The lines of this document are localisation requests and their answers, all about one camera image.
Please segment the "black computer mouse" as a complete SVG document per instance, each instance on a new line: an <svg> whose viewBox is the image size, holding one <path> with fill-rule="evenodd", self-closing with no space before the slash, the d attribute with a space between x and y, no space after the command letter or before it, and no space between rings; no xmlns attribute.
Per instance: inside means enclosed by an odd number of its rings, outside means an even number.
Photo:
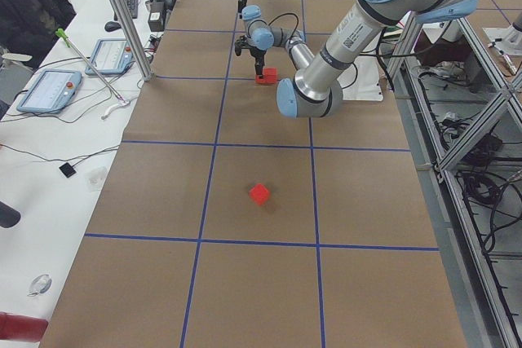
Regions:
<svg viewBox="0 0 522 348"><path fill-rule="evenodd" d="M108 33L117 31L121 28L121 25L117 21L109 21L104 25L104 30Z"/></svg>

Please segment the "person in black jacket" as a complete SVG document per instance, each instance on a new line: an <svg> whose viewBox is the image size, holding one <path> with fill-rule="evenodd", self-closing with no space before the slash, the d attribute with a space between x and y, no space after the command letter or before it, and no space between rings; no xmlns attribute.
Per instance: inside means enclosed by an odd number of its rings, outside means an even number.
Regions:
<svg viewBox="0 0 522 348"><path fill-rule="evenodd" d="M57 29L76 16L69 0L1 0L1 46L30 55L24 64L37 68L55 45Z"/></svg>

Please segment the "red object bottom left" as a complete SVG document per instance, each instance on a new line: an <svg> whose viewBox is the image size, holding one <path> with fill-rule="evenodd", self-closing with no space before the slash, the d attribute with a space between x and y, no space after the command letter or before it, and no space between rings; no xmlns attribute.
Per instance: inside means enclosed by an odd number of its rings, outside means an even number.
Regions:
<svg viewBox="0 0 522 348"><path fill-rule="evenodd" d="M48 327L46 319L1 313L1 340L40 342Z"/></svg>

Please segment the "aluminium frame post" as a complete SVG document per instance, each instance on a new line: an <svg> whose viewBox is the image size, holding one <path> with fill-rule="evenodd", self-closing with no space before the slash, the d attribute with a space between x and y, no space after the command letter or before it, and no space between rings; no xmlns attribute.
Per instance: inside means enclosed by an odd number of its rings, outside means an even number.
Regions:
<svg viewBox="0 0 522 348"><path fill-rule="evenodd" d="M117 15L118 21L122 26L123 33L130 44L131 51L135 58L135 62L140 70L144 81L149 81L153 76L150 63L146 57L142 42L139 38L138 31L131 18L131 13L128 10L125 0L109 0L113 11Z"/></svg>

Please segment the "black power adapter box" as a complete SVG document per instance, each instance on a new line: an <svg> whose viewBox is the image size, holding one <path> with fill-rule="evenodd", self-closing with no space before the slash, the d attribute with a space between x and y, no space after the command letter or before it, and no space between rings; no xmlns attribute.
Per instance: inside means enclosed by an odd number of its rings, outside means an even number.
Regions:
<svg viewBox="0 0 522 348"><path fill-rule="evenodd" d="M148 26L151 32L162 32L165 28L165 3L153 1L149 3Z"/></svg>

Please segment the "teach pendant far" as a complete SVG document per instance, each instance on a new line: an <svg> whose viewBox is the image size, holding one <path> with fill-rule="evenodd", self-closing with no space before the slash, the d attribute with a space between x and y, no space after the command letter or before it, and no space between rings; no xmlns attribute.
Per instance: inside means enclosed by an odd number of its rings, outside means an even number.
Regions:
<svg viewBox="0 0 522 348"><path fill-rule="evenodd" d="M125 38L99 39L89 58L101 74L108 76L123 74L133 60L131 47Z"/></svg>

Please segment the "green tipped grabber stick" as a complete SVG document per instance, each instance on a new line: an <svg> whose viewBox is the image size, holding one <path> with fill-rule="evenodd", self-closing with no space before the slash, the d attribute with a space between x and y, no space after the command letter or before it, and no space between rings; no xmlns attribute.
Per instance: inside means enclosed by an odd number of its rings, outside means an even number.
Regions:
<svg viewBox="0 0 522 348"><path fill-rule="evenodd" d="M109 89L112 95L117 99L117 103L109 106L104 114L101 116L103 121L107 120L109 116L116 110L120 108L127 108L131 105L131 102L134 99L126 99L123 95L121 95L105 78L105 76L96 68L96 66L86 57L84 54L70 41L69 36L66 32L59 28L55 31L55 35L62 39L68 48L71 48L86 64L86 66L92 70L95 75L104 83L104 85Z"/></svg>

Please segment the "teach pendant near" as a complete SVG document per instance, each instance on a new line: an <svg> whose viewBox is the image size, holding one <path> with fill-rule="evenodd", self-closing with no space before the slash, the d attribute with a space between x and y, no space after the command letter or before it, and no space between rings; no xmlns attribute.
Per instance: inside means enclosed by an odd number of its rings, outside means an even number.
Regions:
<svg viewBox="0 0 522 348"><path fill-rule="evenodd" d="M82 83L82 74L71 70L46 70L17 105L18 112L52 114L60 112Z"/></svg>

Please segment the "teach pendant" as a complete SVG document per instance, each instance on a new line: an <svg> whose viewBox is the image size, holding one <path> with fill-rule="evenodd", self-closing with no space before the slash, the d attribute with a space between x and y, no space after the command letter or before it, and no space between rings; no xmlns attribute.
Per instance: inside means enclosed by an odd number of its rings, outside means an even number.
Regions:
<svg viewBox="0 0 522 348"><path fill-rule="evenodd" d="M99 39L89 58L101 74L108 76L123 74L133 60L131 47L125 38Z"/></svg>
<svg viewBox="0 0 522 348"><path fill-rule="evenodd" d="M82 74L71 70L46 70L17 105L18 112L52 114L60 112L82 83Z"/></svg>

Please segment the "small black square pad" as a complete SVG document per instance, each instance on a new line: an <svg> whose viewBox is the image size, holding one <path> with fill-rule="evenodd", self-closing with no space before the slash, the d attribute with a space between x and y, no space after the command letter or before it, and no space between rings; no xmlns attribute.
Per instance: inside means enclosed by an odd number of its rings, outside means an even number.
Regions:
<svg viewBox="0 0 522 348"><path fill-rule="evenodd" d="M73 175L77 173L77 171L74 169L74 167L69 164L68 162L65 162L59 167L60 172L65 176L65 178L71 178Z"/></svg>

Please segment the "red block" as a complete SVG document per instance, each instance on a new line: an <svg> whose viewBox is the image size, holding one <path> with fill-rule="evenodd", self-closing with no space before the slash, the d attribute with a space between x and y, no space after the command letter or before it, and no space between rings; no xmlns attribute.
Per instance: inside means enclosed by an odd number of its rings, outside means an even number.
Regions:
<svg viewBox="0 0 522 348"><path fill-rule="evenodd" d="M265 79L264 85L274 85L277 83L278 72L276 68L264 68L263 75Z"/></svg>
<svg viewBox="0 0 522 348"><path fill-rule="evenodd" d="M262 183L255 184L249 190L250 199L257 205L264 205L270 198L271 192Z"/></svg>
<svg viewBox="0 0 522 348"><path fill-rule="evenodd" d="M263 85L265 83L264 75L256 75L255 76L255 83Z"/></svg>

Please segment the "aluminium frame rack right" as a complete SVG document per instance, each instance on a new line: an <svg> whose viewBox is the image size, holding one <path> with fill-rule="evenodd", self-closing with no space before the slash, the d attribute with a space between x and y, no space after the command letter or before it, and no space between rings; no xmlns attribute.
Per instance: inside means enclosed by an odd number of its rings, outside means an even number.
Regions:
<svg viewBox="0 0 522 348"><path fill-rule="evenodd" d="M404 19L390 63L467 344L521 344L521 56L515 8Z"/></svg>

